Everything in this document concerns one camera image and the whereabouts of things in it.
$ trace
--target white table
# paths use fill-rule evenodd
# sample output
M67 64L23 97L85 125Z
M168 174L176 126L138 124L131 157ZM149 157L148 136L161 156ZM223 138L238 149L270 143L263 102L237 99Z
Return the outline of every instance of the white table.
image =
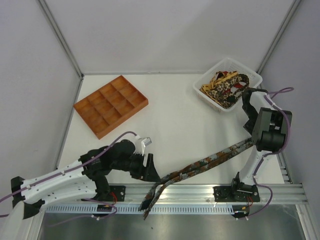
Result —
M196 96L192 84L200 76L125 75L148 98L149 105L100 140L75 111L59 168L72 163L91 149L109 145L126 131L134 131L141 137L151 137L152 144L147 147L146 152L154 154L155 167L160 177L250 137L243 129L248 118L240 105L230 113L218 113ZM85 76L78 100L116 77L117 75ZM134 139L131 135L125 138ZM182 181L181 184L230 184L250 153L251 149L248 149L222 165ZM107 179L113 184L145 183L132 179L128 172L118 170L112 170ZM276 156L268 162L263 172L258 173L258 182L284 183Z

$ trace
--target brown wooden tray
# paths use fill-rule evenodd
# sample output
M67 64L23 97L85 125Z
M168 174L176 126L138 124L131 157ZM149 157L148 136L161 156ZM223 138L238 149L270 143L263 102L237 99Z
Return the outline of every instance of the brown wooden tray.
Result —
M148 104L148 99L121 75L73 107L101 139Z

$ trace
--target patterned fabric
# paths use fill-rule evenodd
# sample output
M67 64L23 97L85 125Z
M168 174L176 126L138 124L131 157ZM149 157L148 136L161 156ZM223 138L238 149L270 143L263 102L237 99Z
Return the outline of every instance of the patterned fabric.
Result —
M217 72L209 84L203 84L200 91L225 109L232 107L249 86L245 74Z
M232 159L234 156L242 153L244 150L253 146L251 138L243 140L237 144L234 144L222 151L219 151L209 157L196 161L185 168L174 171L163 178L161 178L160 182L155 183L152 188L149 190L145 198L143 199L139 210L145 210L143 214L143 218L146 219L152 207L158 201L161 193L165 190L165 188L171 184L181 182L185 179L192 178L198 174L204 173L224 162ZM156 193L156 188L162 185L161 188Z

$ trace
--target gray floor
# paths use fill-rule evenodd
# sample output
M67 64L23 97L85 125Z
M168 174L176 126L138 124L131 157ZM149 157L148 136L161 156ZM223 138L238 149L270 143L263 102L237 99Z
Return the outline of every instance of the gray floor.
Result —
M271 205L249 221L230 215L118 214L96 221L85 217L55 227L74 214L46 214L39 240L304 240L294 205Z

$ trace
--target long fabric strip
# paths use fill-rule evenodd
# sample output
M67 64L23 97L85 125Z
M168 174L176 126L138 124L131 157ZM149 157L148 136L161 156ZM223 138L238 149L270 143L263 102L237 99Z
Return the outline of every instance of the long fabric strip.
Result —
M238 154L242 153L243 151L252 146L253 143L251 141L251 138L248 138L209 157L194 162L179 171L174 171L166 175L165 177L161 178L160 182L157 182L152 186L152 188L147 193L140 205L140 210L146 209L146 211L143 214L143 218L147 218L150 210L158 201L161 193L167 186L174 183L178 183L185 179L192 178L193 176L196 176L198 174L204 173L220 164L223 164L229 159L232 159L234 156L237 156ZM156 193L156 188L161 184L163 184L162 187Z

